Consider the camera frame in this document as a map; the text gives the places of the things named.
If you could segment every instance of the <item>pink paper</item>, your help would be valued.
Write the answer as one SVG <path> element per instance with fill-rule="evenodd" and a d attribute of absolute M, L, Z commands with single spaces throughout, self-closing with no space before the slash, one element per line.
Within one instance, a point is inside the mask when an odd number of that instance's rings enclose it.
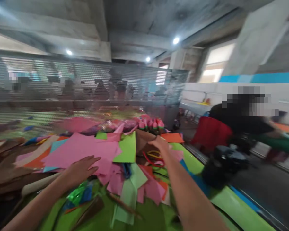
<path fill-rule="evenodd" d="M 124 183 L 124 176 L 122 174 L 113 174 L 110 178 L 107 190 L 113 194 L 121 195 Z"/>
<path fill-rule="evenodd" d="M 120 126 L 113 132 L 121 134 L 123 132 L 125 123 L 121 123 Z"/>
<path fill-rule="evenodd" d="M 144 190 L 144 188 L 145 188 L 145 186 L 143 185 L 143 186 L 141 186 L 139 189 L 138 189 L 138 191 L 137 191 L 137 201 L 139 202 L 139 203 L 144 203 L 144 194 L 145 194 L 145 190 Z"/>
<path fill-rule="evenodd" d="M 184 152 L 180 150 L 171 150 L 172 155 L 180 162 L 184 158 Z"/>
<path fill-rule="evenodd" d="M 31 156 L 33 152 L 29 152 L 27 154 L 23 154 L 23 155 L 19 155 L 16 157 L 16 161 L 15 162 L 18 162 L 18 161 L 21 161 L 23 159 L 26 159 L 27 157 Z"/>
<path fill-rule="evenodd" d="M 119 164 L 112 163 L 110 171 L 106 175 L 96 173 L 95 175 L 98 175 L 97 177 L 100 180 L 100 182 L 103 185 L 106 185 L 109 182 L 111 176 L 117 173 L 121 173 L 121 166 Z"/>
<path fill-rule="evenodd" d="M 129 132 L 123 133 L 124 135 L 129 135 L 130 133 L 132 133 L 133 131 L 135 131 L 138 128 L 138 125 L 136 125 L 132 130 L 130 130 Z"/>
<path fill-rule="evenodd" d="M 118 142 L 101 142 L 94 136 L 74 133 L 64 144 L 42 161 L 48 167 L 68 168 L 72 163 L 94 155 L 95 157 L 102 157 L 94 164 L 94 166 L 99 167 L 96 174 L 107 175 L 113 158 L 118 154 L 118 148 Z"/>
<path fill-rule="evenodd" d="M 121 133 L 107 133 L 107 141 L 116 141 L 121 140 Z"/>
<path fill-rule="evenodd" d="M 93 126 L 96 123 L 83 117 L 74 117 L 71 119 L 65 119 L 59 123 L 59 127 L 69 132 L 82 132 Z"/>
<path fill-rule="evenodd" d="M 148 178 L 148 181 L 144 184 L 145 195 L 151 198 L 155 204 L 159 205 L 166 190 L 152 176 L 150 176 L 150 174 L 148 174 L 147 171 L 141 167 L 141 165 L 139 165 L 139 167 Z"/>

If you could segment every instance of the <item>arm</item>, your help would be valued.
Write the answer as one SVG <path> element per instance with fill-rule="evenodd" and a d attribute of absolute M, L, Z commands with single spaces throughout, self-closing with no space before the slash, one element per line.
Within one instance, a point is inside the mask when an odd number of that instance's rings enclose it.
<path fill-rule="evenodd" d="M 183 166 L 169 154 L 169 144 L 160 136 L 149 142 L 160 150 L 167 166 L 172 191 L 185 231 L 228 231 L 217 210 Z"/>
<path fill-rule="evenodd" d="M 98 167 L 91 169 L 89 169 L 89 167 L 98 160 L 100 160 L 100 158 L 90 156 L 72 164 L 21 210 L 2 231 L 35 230 L 42 218 L 65 192 L 77 187 L 96 172 Z"/>

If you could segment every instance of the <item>forearm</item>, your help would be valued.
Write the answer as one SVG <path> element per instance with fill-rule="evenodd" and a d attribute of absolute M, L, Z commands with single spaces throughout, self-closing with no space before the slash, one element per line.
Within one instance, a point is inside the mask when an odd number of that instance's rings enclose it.
<path fill-rule="evenodd" d="M 63 182 L 56 179 L 21 210 L 2 231 L 35 230 L 42 218 L 51 210 L 65 191 Z"/>
<path fill-rule="evenodd" d="M 184 167 L 169 153 L 161 151 L 167 166 L 172 191 L 185 231 L 228 230 L 202 190 Z"/>

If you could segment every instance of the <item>person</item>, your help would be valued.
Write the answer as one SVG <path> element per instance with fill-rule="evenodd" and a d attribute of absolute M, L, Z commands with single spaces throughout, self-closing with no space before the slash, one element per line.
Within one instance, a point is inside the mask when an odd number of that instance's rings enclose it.
<path fill-rule="evenodd" d="M 282 131 L 264 116 L 255 115 L 256 103 L 264 101 L 265 94 L 228 94 L 227 101 L 212 107 L 209 117 L 228 125 L 234 135 L 249 133 L 266 134 L 272 138 L 280 138 Z"/>
<path fill-rule="evenodd" d="M 184 167 L 170 154 L 170 145 L 160 136 L 149 142 L 159 149 L 185 231 L 228 231 L 217 210 L 194 182 Z M 71 165 L 62 175 L 33 199 L 2 231 L 34 230 L 59 197 L 79 185 L 97 167 L 88 168 L 99 158 L 88 157 Z"/>

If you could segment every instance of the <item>blue wall stripe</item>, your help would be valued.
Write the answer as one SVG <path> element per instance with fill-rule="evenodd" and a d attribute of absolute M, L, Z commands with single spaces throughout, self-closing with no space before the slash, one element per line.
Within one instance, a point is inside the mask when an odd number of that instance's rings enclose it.
<path fill-rule="evenodd" d="M 239 77 L 239 75 L 222 76 L 219 82 L 238 82 Z"/>
<path fill-rule="evenodd" d="M 251 83 L 289 83 L 289 72 L 256 74 Z"/>
<path fill-rule="evenodd" d="M 280 73 L 265 73 L 265 74 L 256 74 L 250 76 L 251 79 L 248 81 L 247 75 L 228 75 L 222 76 L 219 82 L 250 82 L 250 83 L 289 83 L 289 72 L 280 72 Z"/>

